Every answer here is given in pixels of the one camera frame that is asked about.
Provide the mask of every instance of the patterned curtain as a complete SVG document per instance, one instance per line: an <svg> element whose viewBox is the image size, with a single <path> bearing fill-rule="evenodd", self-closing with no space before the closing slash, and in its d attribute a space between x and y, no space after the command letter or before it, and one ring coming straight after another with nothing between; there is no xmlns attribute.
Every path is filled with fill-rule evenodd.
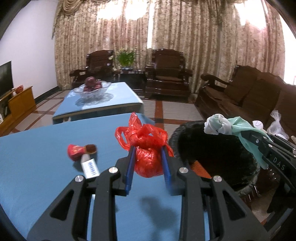
<svg viewBox="0 0 296 241"><path fill-rule="evenodd" d="M84 69L86 55L97 50L136 48L137 67L146 63L149 2L86 0L79 9L66 15L58 6L54 24L57 82L71 88L69 73Z"/></svg>
<svg viewBox="0 0 296 241"><path fill-rule="evenodd" d="M261 26L248 21L249 16L254 16L254 3L262 9L256 12L259 16L255 14L255 18L265 21ZM236 4L243 7L241 15ZM243 16L247 18L244 25ZM265 0L156 0L152 48L184 53L186 68L193 70L191 93L198 93L201 74L229 81L236 64L256 67L281 78L284 75L280 17Z"/></svg>

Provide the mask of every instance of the potted plant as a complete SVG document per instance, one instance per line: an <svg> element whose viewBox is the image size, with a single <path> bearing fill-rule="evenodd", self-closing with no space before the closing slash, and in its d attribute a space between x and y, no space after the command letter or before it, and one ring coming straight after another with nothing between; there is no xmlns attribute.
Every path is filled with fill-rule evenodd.
<svg viewBox="0 0 296 241"><path fill-rule="evenodd" d="M133 69L133 63L136 60L136 55L137 54L135 49L119 49L119 51L116 53L116 59L119 62L121 69Z"/></svg>

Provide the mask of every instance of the barcode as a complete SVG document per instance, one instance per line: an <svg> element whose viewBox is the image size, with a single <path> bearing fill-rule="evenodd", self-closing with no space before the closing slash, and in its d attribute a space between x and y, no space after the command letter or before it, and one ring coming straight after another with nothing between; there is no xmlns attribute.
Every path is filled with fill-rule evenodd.
<svg viewBox="0 0 296 241"><path fill-rule="evenodd" d="M91 171L91 174L92 175L95 175L96 174L96 170L95 170L93 164L91 162L89 162L88 164L89 164L89 169Z"/></svg>

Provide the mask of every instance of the television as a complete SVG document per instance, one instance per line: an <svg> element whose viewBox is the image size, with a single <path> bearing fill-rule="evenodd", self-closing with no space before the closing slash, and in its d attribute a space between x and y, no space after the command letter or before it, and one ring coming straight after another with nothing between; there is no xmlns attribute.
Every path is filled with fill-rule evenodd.
<svg viewBox="0 0 296 241"><path fill-rule="evenodd" d="M0 97L13 89L11 61L0 66Z"/></svg>

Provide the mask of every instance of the glass fruit bowl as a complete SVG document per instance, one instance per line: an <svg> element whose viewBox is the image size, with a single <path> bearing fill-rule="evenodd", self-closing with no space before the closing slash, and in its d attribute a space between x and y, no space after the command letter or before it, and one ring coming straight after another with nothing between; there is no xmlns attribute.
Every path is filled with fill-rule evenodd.
<svg viewBox="0 0 296 241"><path fill-rule="evenodd" d="M101 84L102 84L102 88L93 90L90 92L83 91L85 84L80 85L78 88L75 88L73 91L75 93L78 93L83 99L91 99L91 98L99 99L104 96L106 90L111 85L111 82L101 81Z"/></svg>

